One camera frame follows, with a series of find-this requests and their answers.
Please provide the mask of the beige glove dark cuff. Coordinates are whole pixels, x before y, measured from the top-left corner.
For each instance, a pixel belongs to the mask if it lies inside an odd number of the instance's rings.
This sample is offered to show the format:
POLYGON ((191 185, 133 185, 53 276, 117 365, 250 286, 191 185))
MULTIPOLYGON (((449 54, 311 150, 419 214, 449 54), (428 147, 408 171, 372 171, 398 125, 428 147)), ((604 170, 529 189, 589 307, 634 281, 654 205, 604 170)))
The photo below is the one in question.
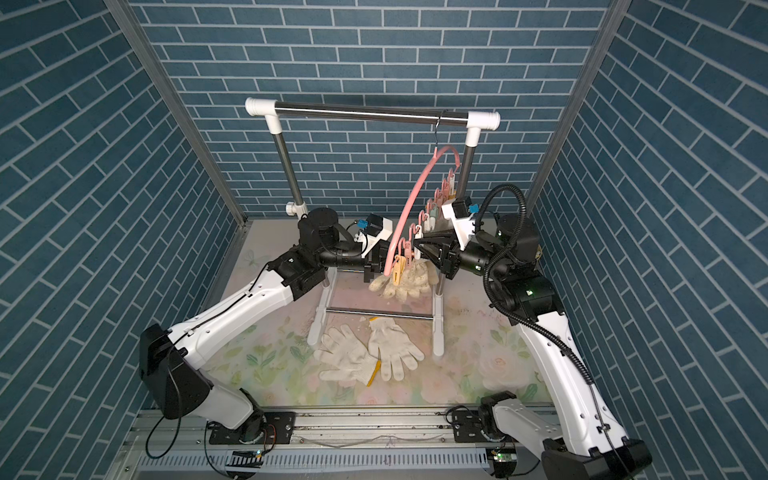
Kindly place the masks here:
POLYGON ((368 289, 382 298, 390 299, 396 295, 397 286, 391 276, 380 275, 369 283, 368 289))

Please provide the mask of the beige cotton glove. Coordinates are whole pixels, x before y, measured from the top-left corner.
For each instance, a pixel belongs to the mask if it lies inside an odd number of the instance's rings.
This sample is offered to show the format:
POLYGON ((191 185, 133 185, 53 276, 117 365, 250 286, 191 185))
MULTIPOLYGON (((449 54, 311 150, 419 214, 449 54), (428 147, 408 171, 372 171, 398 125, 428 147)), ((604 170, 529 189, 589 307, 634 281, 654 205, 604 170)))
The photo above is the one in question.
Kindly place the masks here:
POLYGON ((395 297, 400 302, 407 302, 409 299, 429 296, 438 281, 438 271, 432 262, 426 259, 414 260, 405 269, 400 284, 396 286, 395 297))

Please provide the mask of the pink clip hanger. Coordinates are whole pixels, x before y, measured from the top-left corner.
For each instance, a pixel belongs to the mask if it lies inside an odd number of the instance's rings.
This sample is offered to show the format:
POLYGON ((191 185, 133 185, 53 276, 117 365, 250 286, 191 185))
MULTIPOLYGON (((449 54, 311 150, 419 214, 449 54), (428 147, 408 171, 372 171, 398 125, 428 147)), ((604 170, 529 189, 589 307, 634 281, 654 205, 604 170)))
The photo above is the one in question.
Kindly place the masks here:
MULTIPOLYGON (((452 145, 447 145, 442 148, 439 148, 439 141, 438 139, 435 139, 435 145, 433 149, 433 156, 429 160, 429 162, 425 165, 422 173, 416 180, 414 187, 412 188, 409 197, 406 201, 406 204, 403 208, 403 211, 400 215, 400 218, 398 220, 398 223, 394 229, 394 238, 390 242, 390 246, 387 251, 387 257, 385 262, 385 267, 383 270, 383 275, 389 277, 392 273, 392 269, 395 269, 395 283, 398 283, 401 280, 402 273, 404 272, 404 269, 400 266, 398 261, 395 259, 397 256, 396 250, 399 248, 400 240, 402 238, 402 233, 406 225, 406 220, 409 217, 414 203, 422 191, 425 181, 427 180, 427 177, 431 173, 434 166, 437 164, 437 162, 446 154, 446 153, 453 153, 454 156, 454 163, 455 167, 452 168, 449 171, 449 178, 454 178, 456 170, 460 168, 461 162, 459 159, 459 153, 455 147, 452 145)), ((436 205, 444 200, 444 188, 440 187, 436 190, 436 197, 432 198, 430 197, 426 203, 425 203, 425 209, 422 210, 417 218, 417 224, 423 227, 424 225, 427 225, 428 227, 433 227, 434 222, 431 220, 433 217, 432 211, 436 208, 436 205)))

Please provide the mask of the white cotton glove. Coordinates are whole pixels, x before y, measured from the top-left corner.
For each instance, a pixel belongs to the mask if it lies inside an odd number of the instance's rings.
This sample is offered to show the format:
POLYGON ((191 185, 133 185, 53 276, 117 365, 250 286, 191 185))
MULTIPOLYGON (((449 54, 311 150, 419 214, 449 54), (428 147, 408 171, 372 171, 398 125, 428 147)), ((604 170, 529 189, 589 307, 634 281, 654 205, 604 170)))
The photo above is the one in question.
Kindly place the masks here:
POLYGON ((314 358, 330 366, 318 374, 320 380, 357 381, 370 386, 381 368, 381 361, 372 355, 348 325, 329 328, 321 338, 322 347, 314 358))

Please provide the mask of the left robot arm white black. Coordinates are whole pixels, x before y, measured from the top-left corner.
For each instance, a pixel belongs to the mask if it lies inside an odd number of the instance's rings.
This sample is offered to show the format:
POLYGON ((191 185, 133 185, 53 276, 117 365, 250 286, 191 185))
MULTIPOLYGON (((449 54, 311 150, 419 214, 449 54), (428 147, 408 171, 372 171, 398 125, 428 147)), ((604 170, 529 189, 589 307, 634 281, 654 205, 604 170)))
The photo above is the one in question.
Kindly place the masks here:
POLYGON ((232 431, 258 433, 264 414, 257 402, 207 377, 204 367, 247 328, 324 283, 328 268, 361 267, 368 279, 382 272, 392 221, 371 214, 359 228, 351 234, 331 208, 311 210, 298 221, 297 244, 245 287, 187 321, 147 327, 139 344, 139 376, 163 416, 194 415, 232 431))

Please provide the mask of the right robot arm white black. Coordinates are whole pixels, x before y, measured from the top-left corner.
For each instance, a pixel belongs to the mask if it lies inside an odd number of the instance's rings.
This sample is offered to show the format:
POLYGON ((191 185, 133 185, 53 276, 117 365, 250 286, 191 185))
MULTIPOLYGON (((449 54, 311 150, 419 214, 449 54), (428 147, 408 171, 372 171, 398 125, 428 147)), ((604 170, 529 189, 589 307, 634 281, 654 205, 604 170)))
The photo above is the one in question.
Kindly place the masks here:
POLYGON ((477 274, 491 307, 528 346, 547 386, 558 424, 510 392, 482 399, 478 413, 493 439, 511 437, 536 455, 549 479, 631 479, 652 463, 646 443, 629 436, 602 399, 573 339, 559 294, 537 269, 538 229, 507 214, 494 233, 477 230, 467 245, 452 230, 426 234, 418 249, 447 278, 477 274))

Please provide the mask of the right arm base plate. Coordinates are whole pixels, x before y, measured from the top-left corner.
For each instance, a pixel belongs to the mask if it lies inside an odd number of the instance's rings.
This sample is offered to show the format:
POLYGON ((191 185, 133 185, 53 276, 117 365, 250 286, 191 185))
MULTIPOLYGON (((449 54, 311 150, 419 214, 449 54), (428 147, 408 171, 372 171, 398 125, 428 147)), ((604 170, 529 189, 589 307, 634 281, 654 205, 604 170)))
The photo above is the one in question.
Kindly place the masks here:
POLYGON ((453 433, 455 443, 512 443, 513 438, 502 433, 493 433, 485 427, 476 410, 458 405, 445 412, 444 418, 453 433))

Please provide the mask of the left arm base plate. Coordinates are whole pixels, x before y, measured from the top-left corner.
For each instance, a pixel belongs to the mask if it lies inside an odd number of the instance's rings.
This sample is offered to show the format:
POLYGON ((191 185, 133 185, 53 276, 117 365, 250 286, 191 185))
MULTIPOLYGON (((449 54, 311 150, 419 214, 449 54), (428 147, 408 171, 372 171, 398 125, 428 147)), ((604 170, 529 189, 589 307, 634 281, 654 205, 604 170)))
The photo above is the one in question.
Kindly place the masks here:
POLYGON ((254 415, 243 426, 230 430, 214 423, 210 428, 212 445, 250 445, 264 447, 289 444, 293 435, 296 413, 292 411, 266 411, 254 415))

